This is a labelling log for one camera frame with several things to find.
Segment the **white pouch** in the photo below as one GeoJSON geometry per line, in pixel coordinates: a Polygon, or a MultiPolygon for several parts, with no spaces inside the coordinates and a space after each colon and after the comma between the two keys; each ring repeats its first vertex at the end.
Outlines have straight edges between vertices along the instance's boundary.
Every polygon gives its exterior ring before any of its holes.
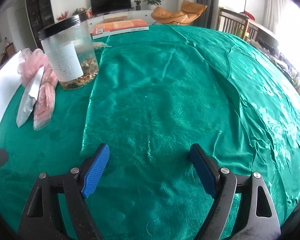
{"type": "Polygon", "coordinates": [[[34,109],[34,105],[38,100],[43,73],[44,67],[39,68],[24,90],[16,119],[16,124],[18,127],[21,127],[23,124],[25,124],[34,109]]]}

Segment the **pink bag bundle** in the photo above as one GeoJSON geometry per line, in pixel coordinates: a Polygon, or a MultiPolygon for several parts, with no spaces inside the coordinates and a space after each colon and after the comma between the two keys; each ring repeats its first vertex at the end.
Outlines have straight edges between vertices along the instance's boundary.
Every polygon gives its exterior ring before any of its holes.
{"type": "Polygon", "coordinates": [[[33,129],[38,131],[46,127],[55,109],[57,76],[50,64],[45,66],[40,84],[37,102],[34,106],[33,129]]]}

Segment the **pink mesh bath pouf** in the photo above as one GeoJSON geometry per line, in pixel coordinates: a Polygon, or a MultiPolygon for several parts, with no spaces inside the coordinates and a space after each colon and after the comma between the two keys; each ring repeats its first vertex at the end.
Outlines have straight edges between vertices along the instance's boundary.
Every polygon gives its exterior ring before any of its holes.
{"type": "Polygon", "coordinates": [[[23,59],[23,62],[19,64],[17,72],[20,75],[22,86],[27,87],[37,71],[49,64],[49,60],[40,48],[34,51],[25,48],[21,51],[20,58],[23,59]]]}

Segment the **white cardboard box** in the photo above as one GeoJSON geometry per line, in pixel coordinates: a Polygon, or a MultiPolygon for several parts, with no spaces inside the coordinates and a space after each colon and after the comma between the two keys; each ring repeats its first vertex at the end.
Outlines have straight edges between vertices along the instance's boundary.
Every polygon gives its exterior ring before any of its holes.
{"type": "Polygon", "coordinates": [[[6,109],[21,85],[18,66],[24,62],[21,50],[0,67],[0,123],[6,109]]]}

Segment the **clear jar black lid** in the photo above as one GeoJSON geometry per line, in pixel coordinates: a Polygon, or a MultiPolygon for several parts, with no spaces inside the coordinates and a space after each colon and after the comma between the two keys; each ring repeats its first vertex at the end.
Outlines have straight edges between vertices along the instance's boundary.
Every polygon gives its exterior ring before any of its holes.
{"type": "Polygon", "coordinates": [[[64,90],[79,89],[97,76],[99,68],[85,12],[45,27],[38,37],[64,90]]]}

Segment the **red flower vase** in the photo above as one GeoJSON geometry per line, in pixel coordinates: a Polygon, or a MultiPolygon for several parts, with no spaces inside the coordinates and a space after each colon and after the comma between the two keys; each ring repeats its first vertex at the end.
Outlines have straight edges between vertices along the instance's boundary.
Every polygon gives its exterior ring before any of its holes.
{"type": "Polygon", "coordinates": [[[59,16],[57,16],[56,18],[57,22],[66,19],[68,17],[68,14],[69,14],[68,11],[62,12],[59,16]]]}

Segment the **orange book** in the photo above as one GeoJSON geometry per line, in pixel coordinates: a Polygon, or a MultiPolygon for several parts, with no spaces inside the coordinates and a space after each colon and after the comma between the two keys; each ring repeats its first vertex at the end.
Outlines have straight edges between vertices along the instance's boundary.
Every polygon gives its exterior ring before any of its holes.
{"type": "Polygon", "coordinates": [[[149,25],[142,19],[116,21],[98,24],[92,32],[93,40],[113,35],[149,30],[149,25]]]}

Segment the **green satin tablecloth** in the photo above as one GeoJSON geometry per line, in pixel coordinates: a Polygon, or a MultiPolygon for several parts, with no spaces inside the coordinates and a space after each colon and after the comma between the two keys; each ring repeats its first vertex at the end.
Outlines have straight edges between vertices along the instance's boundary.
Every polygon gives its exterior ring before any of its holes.
{"type": "Polygon", "coordinates": [[[153,25],[104,39],[99,73],[56,88],[50,123],[15,120],[19,88],[0,124],[0,213],[17,230],[42,172],[55,176],[110,147],[87,206],[105,239],[193,239],[212,198],[187,159],[192,144],[232,172],[262,174],[280,222],[300,201],[300,96],[240,38],[153,25]]]}

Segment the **small wooden bench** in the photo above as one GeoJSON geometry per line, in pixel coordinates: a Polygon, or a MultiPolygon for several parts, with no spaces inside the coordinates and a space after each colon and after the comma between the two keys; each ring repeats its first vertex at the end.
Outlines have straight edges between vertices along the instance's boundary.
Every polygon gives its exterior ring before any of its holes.
{"type": "Polygon", "coordinates": [[[126,21],[126,20],[128,20],[127,16],[120,16],[120,17],[107,18],[102,23],[110,23],[110,22],[126,21]]]}

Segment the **wooden crib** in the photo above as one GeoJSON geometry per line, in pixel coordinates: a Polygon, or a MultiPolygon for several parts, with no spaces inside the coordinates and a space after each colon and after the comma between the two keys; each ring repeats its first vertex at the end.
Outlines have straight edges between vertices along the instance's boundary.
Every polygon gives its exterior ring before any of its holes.
{"type": "Polygon", "coordinates": [[[276,49],[279,45],[275,34],[263,25],[228,9],[219,9],[217,30],[240,37],[243,40],[253,40],[268,50],[276,49]]]}

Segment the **black television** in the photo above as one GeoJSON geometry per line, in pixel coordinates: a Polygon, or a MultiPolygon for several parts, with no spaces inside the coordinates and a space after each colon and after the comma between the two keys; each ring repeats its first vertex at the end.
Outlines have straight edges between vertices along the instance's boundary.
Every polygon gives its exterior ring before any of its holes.
{"type": "Polygon", "coordinates": [[[131,0],[90,0],[93,15],[131,8],[131,0]]]}

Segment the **green potted plant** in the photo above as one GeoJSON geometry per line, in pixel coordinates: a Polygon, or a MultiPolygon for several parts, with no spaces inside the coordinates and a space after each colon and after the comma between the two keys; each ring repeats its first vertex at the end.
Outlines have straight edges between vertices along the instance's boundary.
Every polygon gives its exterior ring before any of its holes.
{"type": "Polygon", "coordinates": [[[161,6],[163,1],[164,0],[142,0],[149,10],[154,10],[156,7],[161,6]]]}

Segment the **orange lounge chair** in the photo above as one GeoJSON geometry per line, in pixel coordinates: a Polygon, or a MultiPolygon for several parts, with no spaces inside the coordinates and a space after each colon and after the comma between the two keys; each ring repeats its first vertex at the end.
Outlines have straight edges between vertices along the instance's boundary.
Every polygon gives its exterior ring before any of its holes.
{"type": "Polygon", "coordinates": [[[183,1],[179,11],[170,12],[162,7],[156,7],[151,13],[151,17],[160,24],[189,25],[199,18],[206,9],[207,5],[183,1]]]}

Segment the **grey curtain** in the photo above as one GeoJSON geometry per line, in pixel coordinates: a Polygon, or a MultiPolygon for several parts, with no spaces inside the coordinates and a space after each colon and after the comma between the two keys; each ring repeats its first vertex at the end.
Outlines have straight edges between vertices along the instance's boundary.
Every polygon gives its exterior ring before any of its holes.
{"type": "Polygon", "coordinates": [[[207,29],[215,29],[218,17],[218,2],[219,0],[197,0],[198,4],[206,5],[207,8],[194,21],[194,25],[207,29]]]}

